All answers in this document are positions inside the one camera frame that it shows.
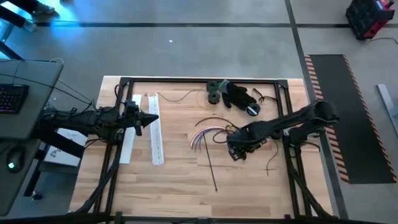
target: orange and black striped tape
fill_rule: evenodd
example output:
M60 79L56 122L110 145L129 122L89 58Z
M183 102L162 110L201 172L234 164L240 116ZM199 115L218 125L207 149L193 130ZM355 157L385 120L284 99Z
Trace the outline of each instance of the orange and black striped tape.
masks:
M311 57L309 55L305 56L305 63L307 64L308 73L310 74L310 79L312 83L313 90L315 92L315 98L317 100L323 100L323 93L321 86L319 85L317 73L313 66ZM330 149L332 150L333 156L336 161L337 169L342 181L348 183L349 177L344 163L343 155L341 154L340 148L338 146L337 136L333 127L326 127L326 135L328 136Z
M347 67L348 67L348 70L349 70L349 74L351 74L351 78L353 79L355 87L358 90L359 97L360 97L360 99L362 101L363 107L365 108L366 115L368 116L368 119L369 119L369 121L370 121L370 123L372 125L374 134L376 135L377 140L379 141L379 145L380 145L381 151L382 151L382 153L384 155L384 158L386 159L387 165L390 167L390 171L391 171L391 174L393 176L393 179L394 179L395 182L398 182L397 176L395 175L394 170L392 168L391 161L390 161L390 159L389 159L389 157L387 155L386 149L383 146L383 143L381 141L380 135L379 135L379 133L378 133L378 131L376 129L376 125L374 125L374 123L373 123L373 119L371 117L371 114L369 113L368 107L366 106L366 103L365 103L365 101L364 101L364 99L362 97L361 90L359 89L358 82L355 79L354 73L353 73L353 71L351 69L351 66L349 65L348 59L347 59L347 57L345 55L343 55L343 57L344 57L344 60L346 61L346 64L347 64Z

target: white plastic strip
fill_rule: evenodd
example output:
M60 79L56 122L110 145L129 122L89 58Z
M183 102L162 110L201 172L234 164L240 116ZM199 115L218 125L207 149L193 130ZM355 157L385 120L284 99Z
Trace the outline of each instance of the white plastic strip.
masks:
M162 128L160 127L159 96L149 96L149 113L157 114L159 118L150 124L150 145L152 147L152 163L154 165L164 164Z
M134 94L132 100L136 102L138 107L141 107L142 95ZM134 128L127 128L124 133L122 154L120 156L119 163L130 164L132 149L134 147L134 138L136 137L136 130Z

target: roll of tape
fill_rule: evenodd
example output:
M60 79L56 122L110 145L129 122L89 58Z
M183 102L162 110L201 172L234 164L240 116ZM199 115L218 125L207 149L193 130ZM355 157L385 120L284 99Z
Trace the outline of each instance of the roll of tape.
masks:
M250 116L257 116L260 113L260 105L257 103L251 103L249 106L246 108L246 111Z
M216 105L218 102L220 102L220 94L216 91L209 92L208 101L210 104Z
M206 85L207 92L217 91L218 83L216 81L208 81Z

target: wooden table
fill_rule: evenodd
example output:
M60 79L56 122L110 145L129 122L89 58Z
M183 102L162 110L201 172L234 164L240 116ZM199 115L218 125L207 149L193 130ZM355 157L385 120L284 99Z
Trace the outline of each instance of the wooden table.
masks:
M98 106L113 106L114 86L120 77L104 77ZM303 80L288 80L293 110L308 104ZM252 89L275 97L272 85L242 85L258 98ZM202 83L140 83L134 82L133 93L143 94L141 109L148 110L148 94L161 93L178 99L189 90L201 88ZM113 200L112 213L122 211L126 216L140 217L212 217L212 218L283 218L293 214L282 143L269 141L245 161L234 162L225 144L215 144L212 134L206 138L211 163L218 186L215 192L204 145L202 150L190 149L193 135L209 126L226 126L221 120L208 120L195 127L199 120L219 116L243 126L257 119L278 117L275 101L265 100L259 116L250 117L245 111L226 109L223 102L213 106L206 102L206 93L190 93L179 102L169 102L159 96L160 119L165 164L154 166L151 158L149 127L136 137L130 164L121 164ZM266 172L268 160L269 176ZM98 184L105 143L96 142L84 153L70 210L81 207ZM332 213L326 188L320 153L313 146L302 149L302 159L308 188L323 208ZM108 189L104 190L101 210L104 210Z

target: keyboard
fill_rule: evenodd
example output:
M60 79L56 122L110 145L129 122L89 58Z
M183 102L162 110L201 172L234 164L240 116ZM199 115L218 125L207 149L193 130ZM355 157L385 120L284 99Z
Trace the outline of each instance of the keyboard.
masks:
M18 114L28 89L28 85L0 84L0 114Z

